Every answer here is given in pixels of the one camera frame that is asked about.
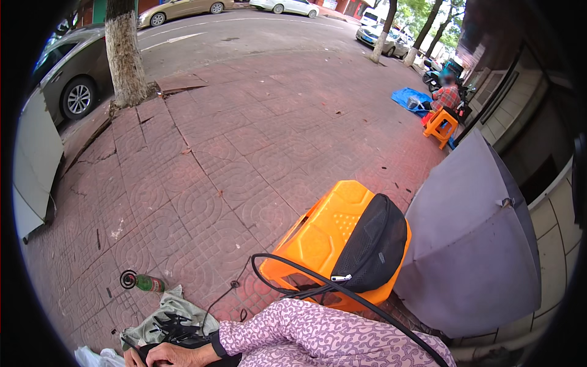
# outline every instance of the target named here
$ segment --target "silver car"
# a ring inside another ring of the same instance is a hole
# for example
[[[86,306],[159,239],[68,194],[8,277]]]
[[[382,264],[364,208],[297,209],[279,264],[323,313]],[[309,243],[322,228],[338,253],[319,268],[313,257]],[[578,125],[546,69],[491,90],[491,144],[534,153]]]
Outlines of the silver car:
[[[79,120],[96,106],[98,94],[112,88],[103,24],[75,29],[48,46],[32,74],[40,85],[55,125]]]
[[[383,25],[378,24],[376,26],[361,26],[357,30],[356,37],[359,41],[368,44],[369,46],[375,46],[377,38],[383,32]],[[387,34],[385,43],[383,44],[382,54],[387,57],[397,56],[400,59],[406,57],[407,52],[410,50],[410,41],[408,36],[400,33],[397,29],[391,28]]]

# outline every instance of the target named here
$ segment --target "road marking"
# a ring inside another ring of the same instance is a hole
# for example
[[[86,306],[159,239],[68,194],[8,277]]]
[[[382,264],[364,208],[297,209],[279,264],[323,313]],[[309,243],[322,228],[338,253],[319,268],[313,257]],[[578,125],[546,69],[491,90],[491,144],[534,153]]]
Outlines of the road marking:
[[[204,33],[208,33],[208,32],[194,33],[192,35],[186,35],[186,36],[181,36],[181,37],[170,38],[170,39],[168,39],[165,42],[159,42],[159,43],[157,43],[157,44],[155,44],[153,46],[149,46],[147,48],[144,48],[144,49],[141,50],[141,52],[142,51],[146,51],[146,50],[148,50],[150,48],[153,48],[153,47],[161,46],[164,43],[173,43],[173,42],[181,41],[182,39],[186,39],[186,38],[189,38],[189,37],[203,35]]]
[[[173,28],[173,29],[168,29],[166,31],[161,31],[159,33],[155,33],[146,37],[143,37],[141,39],[139,39],[139,41],[142,41],[144,39],[150,38],[150,37],[155,37],[157,35],[162,35],[163,33],[167,33],[167,32],[172,32],[172,31],[177,31],[178,29],[183,29],[183,28],[188,28],[188,27],[195,27],[197,25],[205,25],[205,24],[211,24],[211,23],[221,23],[221,22],[234,22],[234,21],[284,21],[284,22],[299,22],[299,23],[308,23],[308,24],[315,24],[315,25],[322,25],[325,27],[331,27],[331,28],[336,28],[336,29],[344,29],[342,27],[337,27],[337,26],[333,26],[333,25],[329,25],[329,24],[322,24],[322,23],[316,23],[316,22],[308,22],[308,21],[298,21],[296,19],[279,19],[279,18],[237,18],[237,19],[224,19],[221,21],[212,21],[212,22],[202,22],[202,23],[196,23],[196,24],[190,24],[190,25],[184,25],[178,28]]]

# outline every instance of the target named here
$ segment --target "bottle label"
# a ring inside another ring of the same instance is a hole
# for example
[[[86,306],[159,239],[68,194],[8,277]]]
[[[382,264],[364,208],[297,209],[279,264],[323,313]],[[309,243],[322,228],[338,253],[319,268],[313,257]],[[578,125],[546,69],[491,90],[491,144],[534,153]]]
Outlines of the bottle label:
[[[151,277],[151,292],[161,292],[163,290],[163,282],[157,278]]]

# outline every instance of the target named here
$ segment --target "gray tarp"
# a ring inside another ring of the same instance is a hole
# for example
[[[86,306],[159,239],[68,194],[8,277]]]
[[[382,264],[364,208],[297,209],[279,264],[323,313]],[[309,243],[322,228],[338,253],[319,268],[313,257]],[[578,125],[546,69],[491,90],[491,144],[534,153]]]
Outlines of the gray tarp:
[[[122,333],[120,333],[120,343],[123,347],[123,350],[126,350],[127,347],[126,344],[122,341],[122,338],[127,338],[129,341],[132,341],[133,345],[140,346],[145,344],[160,343],[163,340],[164,335],[161,332],[149,331],[155,328],[153,326],[153,322],[155,322],[154,316],[157,316],[162,321],[169,319],[167,316],[165,316],[165,312],[168,314],[181,315],[191,319],[191,322],[184,321],[182,322],[182,325],[200,326],[204,320],[206,311],[184,299],[181,293],[181,284],[169,291],[164,292],[161,296],[161,300],[159,301],[160,307],[158,310],[143,320],[139,326],[135,328],[126,328]],[[204,334],[208,335],[212,331],[218,330],[218,327],[218,321],[216,321],[212,315],[208,314],[208,317],[206,317],[206,325],[204,325]]]
[[[406,219],[412,238],[394,291],[426,325],[479,335],[540,307],[528,207],[479,130],[432,169]]]

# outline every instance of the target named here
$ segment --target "person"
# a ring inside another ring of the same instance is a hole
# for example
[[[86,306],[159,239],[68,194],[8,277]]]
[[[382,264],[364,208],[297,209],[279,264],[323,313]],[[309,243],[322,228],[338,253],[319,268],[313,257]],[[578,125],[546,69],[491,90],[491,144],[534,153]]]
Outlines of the person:
[[[448,347],[439,338],[414,332],[451,367]],[[211,343],[197,349],[162,343],[149,350],[148,367],[172,363],[201,367],[242,353],[240,367],[264,366],[437,366],[432,357],[394,326],[299,299],[273,302],[247,322],[222,321]],[[126,367],[144,367],[134,349]]]
[[[432,93],[432,102],[422,102],[424,109],[428,111],[438,111],[442,107],[454,110],[461,103],[461,97],[458,95],[457,78],[452,72],[446,72],[440,77],[442,87]]]

